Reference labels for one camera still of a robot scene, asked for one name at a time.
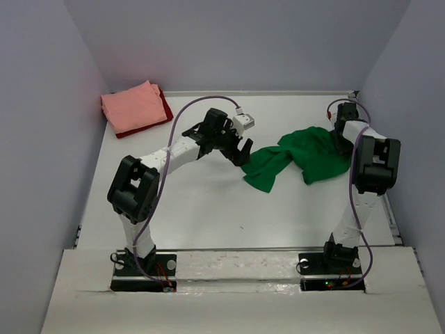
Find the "white table surface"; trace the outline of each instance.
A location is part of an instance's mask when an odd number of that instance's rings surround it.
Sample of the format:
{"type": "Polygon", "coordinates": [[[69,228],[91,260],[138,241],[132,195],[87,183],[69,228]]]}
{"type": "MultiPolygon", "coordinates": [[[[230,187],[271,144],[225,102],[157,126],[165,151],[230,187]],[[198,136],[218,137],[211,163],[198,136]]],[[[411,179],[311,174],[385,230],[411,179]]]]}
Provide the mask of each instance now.
{"type": "MultiPolygon", "coordinates": [[[[284,251],[227,252],[238,263],[230,267],[220,265],[218,252],[194,252],[201,261],[179,252],[178,270],[188,273],[184,277],[227,275],[232,268],[238,279],[229,285],[178,281],[174,294],[112,292],[111,251],[65,251],[42,334],[441,333],[411,248],[374,248],[365,294],[300,292],[298,281],[287,281],[299,277],[298,253],[284,251]],[[262,267],[258,276],[251,267],[262,267]],[[265,277],[285,281],[263,282],[262,289],[252,280],[265,277]],[[184,283],[191,285],[183,288],[184,283]]],[[[367,267],[365,248],[359,256],[367,267]]]]}
{"type": "MultiPolygon", "coordinates": [[[[276,145],[281,136],[311,126],[330,129],[326,106],[340,96],[236,96],[255,118],[245,133],[253,150],[276,145]]],[[[193,97],[168,97],[174,114],[193,97]]],[[[209,100],[181,117],[177,136],[201,121],[211,107],[234,115],[230,102],[209,100]]],[[[107,125],[83,217],[78,248],[121,248],[124,233],[106,194],[120,160],[141,157],[164,147],[172,123],[116,139],[107,125]]],[[[151,222],[160,249],[268,248],[322,246],[348,204],[348,175],[307,186],[291,163],[263,193],[243,181],[243,172],[218,151],[183,166],[167,178],[151,222]]],[[[394,245],[385,209],[379,202],[364,229],[371,245],[394,245]]]]}

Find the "folded cloth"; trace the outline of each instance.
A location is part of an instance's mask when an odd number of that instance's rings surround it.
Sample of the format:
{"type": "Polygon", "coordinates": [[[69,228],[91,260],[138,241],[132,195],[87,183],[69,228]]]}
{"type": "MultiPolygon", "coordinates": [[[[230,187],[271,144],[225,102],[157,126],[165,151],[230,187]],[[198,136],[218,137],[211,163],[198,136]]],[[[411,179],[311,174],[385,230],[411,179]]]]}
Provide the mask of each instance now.
{"type": "Polygon", "coordinates": [[[121,138],[130,136],[131,134],[136,134],[138,132],[141,132],[141,131],[144,131],[146,129],[149,129],[150,127],[155,127],[157,125],[170,122],[173,119],[172,109],[170,109],[170,106],[168,105],[167,101],[165,100],[164,92],[160,88],[159,88],[159,93],[160,93],[160,98],[161,98],[162,105],[164,107],[164,111],[165,111],[165,115],[167,116],[167,119],[163,120],[161,122],[158,122],[156,124],[147,125],[146,127],[140,127],[139,129],[134,129],[134,130],[130,130],[130,131],[127,131],[127,132],[122,132],[120,134],[116,134],[116,137],[121,139],[121,138]]]}
{"type": "Polygon", "coordinates": [[[116,134],[167,119],[157,85],[142,85],[116,94],[102,95],[102,109],[116,134]]]}

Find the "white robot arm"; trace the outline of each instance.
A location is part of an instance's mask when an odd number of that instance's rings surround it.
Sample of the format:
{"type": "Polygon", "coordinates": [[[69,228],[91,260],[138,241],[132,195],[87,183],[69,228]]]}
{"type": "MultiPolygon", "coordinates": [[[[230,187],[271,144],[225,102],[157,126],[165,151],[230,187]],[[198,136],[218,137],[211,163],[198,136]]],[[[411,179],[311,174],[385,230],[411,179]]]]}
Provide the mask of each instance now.
{"type": "Polygon", "coordinates": [[[223,111],[209,109],[203,122],[185,131],[170,147],[139,159],[128,156],[121,161],[107,198],[124,226],[127,252],[132,253],[136,246],[139,263],[145,270],[152,266],[156,255],[149,226],[139,236],[137,245],[133,243],[143,229],[157,196],[167,152],[170,152],[168,174],[212,150],[220,150],[235,166],[241,166],[249,162],[253,142],[248,139],[242,150],[238,150],[238,144],[243,132],[253,126],[254,119],[248,114],[238,113],[230,120],[223,111]]]}
{"type": "Polygon", "coordinates": [[[359,119],[356,103],[338,106],[329,113],[334,130],[331,135],[340,154],[353,152],[350,171],[350,202],[343,216],[325,243],[323,253],[301,253],[303,275],[338,274],[353,267],[358,258],[358,246],[364,227],[374,205],[387,189],[396,183],[401,143],[386,138],[359,119]]]}

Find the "purple cable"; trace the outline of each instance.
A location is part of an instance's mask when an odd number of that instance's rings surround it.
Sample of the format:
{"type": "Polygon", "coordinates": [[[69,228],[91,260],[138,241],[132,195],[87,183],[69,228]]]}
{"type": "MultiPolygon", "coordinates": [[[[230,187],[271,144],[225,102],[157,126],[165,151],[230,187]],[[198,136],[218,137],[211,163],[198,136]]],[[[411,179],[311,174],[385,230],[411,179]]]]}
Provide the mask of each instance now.
{"type": "MultiPolygon", "coordinates": [[[[175,129],[176,129],[176,124],[178,123],[178,119],[179,117],[182,115],[182,113],[192,104],[199,102],[199,101],[203,101],[203,100],[209,100],[209,99],[223,99],[223,100],[227,100],[230,101],[231,103],[233,103],[235,105],[236,108],[239,108],[239,105],[230,97],[227,96],[222,96],[222,95],[209,95],[209,96],[204,96],[204,97],[199,97],[197,99],[194,99],[193,101],[189,102],[188,104],[186,104],[180,111],[179,113],[176,115],[175,120],[173,121],[173,126],[172,126],[172,130],[170,132],[170,138],[168,139],[168,144],[167,147],[170,148],[170,146],[173,143],[173,136],[175,135],[175,129]]],[[[159,190],[158,190],[158,195],[156,196],[154,203],[153,203],[153,208],[150,211],[148,218],[144,224],[144,226],[140,229],[139,233],[136,235],[136,237],[133,240],[133,256],[134,256],[134,262],[136,263],[136,266],[138,267],[138,270],[141,274],[143,274],[145,277],[149,278],[150,280],[154,280],[156,282],[162,282],[162,280],[158,280],[156,278],[154,278],[153,276],[149,275],[148,273],[145,272],[144,268],[142,268],[142,266],[139,263],[138,260],[138,253],[136,250],[136,245],[138,244],[138,240],[140,238],[140,236],[142,235],[142,233],[144,233],[144,231],[147,229],[148,224],[150,223],[150,221],[153,218],[154,212],[156,211],[156,208],[159,204],[159,200],[161,199],[162,196],[162,191],[164,190],[164,185],[165,185],[165,180],[167,179],[167,174],[168,174],[168,166],[170,165],[170,150],[167,149],[167,159],[165,161],[165,166],[164,166],[164,171],[162,173],[162,179],[161,179],[161,183],[159,185],[159,190]]]]}
{"type": "Polygon", "coordinates": [[[341,101],[349,101],[349,102],[355,103],[356,105],[360,106],[360,108],[363,109],[363,111],[364,111],[365,114],[366,114],[366,117],[368,118],[368,124],[371,125],[371,115],[369,114],[368,109],[366,109],[366,107],[365,107],[363,104],[361,104],[360,102],[355,101],[355,100],[352,100],[352,99],[346,99],[346,98],[345,98],[345,99],[338,99],[338,100],[332,101],[332,102],[329,104],[329,106],[327,106],[326,111],[329,113],[329,108],[330,108],[334,103],[341,102],[341,101]]]}
{"type": "Polygon", "coordinates": [[[369,127],[365,127],[363,128],[359,135],[357,136],[357,139],[355,139],[355,143],[354,143],[354,148],[353,148],[353,155],[351,157],[351,162],[350,162],[350,171],[349,171],[349,203],[350,203],[350,207],[353,210],[353,214],[354,214],[354,218],[355,218],[355,222],[357,223],[357,227],[360,230],[360,235],[362,236],[364,245],[366,246],[366,248],[368,249],[369,252],[369,266],[368,269],[364,272],[364,274],[362,275],[361,278],[359,278],[358,280],[356,280],[354,283],[348,284],[348,285],[344,285],[342,287],[338,287],[338,289],[348,289],[349,287],[354,287],[357,284],[361,283],[365,277],[368,276],[369,272],[371,271],[371,268],[373,266],[373,262],[374,262],[374,256],[373,256],[373,251],[371,250],[371,247],[368,244],[368,241],[366,240],[364,233],[362,232],[362,224],[360,223],[360,219],[359,216],[357,214],[357,210],[355,209],[355,204],[354,204],[354,199],[353,199],[353,167],[354,167],[354,163],[355,163],[355,153],[357,151],[357,146],[359,145],[360,142],[360,138],[362,137],[362,134],[369,129],[369,127]]]}

